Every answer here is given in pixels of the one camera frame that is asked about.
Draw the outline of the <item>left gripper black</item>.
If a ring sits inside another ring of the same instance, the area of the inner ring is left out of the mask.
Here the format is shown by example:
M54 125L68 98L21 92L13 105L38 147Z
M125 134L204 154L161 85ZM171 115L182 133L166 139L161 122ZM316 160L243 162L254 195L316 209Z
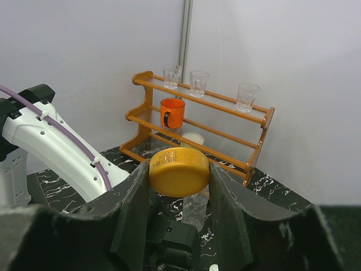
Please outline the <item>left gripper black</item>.
M196 270L200 252L197 229L177 221L158 194L151 191L143 269Z

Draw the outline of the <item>orange bottle cap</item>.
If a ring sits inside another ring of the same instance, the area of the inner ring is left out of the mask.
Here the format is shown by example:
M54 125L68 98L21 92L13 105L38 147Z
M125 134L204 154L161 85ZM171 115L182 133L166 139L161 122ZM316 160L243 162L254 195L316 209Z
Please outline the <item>orange bottle cap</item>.
M197 194L208 186L209 180L209 160L193 148L167 148L157 152L149 161L149 184L165 196Z

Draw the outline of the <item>clear plastic bottle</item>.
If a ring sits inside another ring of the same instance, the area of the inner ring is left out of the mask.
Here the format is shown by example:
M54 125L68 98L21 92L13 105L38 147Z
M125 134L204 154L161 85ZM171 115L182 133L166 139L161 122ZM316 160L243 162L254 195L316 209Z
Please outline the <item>clear plastic bottle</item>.
M209 195L207 193L198 193L184 197L182 222L194 226L200 232L204 227L208 200Z

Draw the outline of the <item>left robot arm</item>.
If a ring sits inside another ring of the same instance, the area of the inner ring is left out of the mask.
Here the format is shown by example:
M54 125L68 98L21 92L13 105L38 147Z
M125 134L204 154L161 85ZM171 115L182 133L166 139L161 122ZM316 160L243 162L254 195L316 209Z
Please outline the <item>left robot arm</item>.
M157 215L149 163L129 173L107 160L57 114L47 85L1 91L1 269L195 270L195 227ZM26 156L71 185L85 204L70 213L29 204Z

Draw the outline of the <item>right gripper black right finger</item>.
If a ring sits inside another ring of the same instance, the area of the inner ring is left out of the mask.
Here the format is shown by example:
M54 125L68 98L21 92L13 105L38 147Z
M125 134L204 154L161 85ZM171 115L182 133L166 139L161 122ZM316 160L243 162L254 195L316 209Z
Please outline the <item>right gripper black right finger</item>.
M219 270L359 270L360 207L293 212L251 192L218 164L210 206Z

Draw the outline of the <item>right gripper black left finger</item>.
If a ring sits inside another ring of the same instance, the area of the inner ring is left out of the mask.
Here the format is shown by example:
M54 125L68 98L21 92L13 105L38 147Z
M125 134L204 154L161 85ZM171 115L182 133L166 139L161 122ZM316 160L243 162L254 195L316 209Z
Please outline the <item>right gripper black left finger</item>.
M142 270L149 164L72 213L1 209L2 270Z

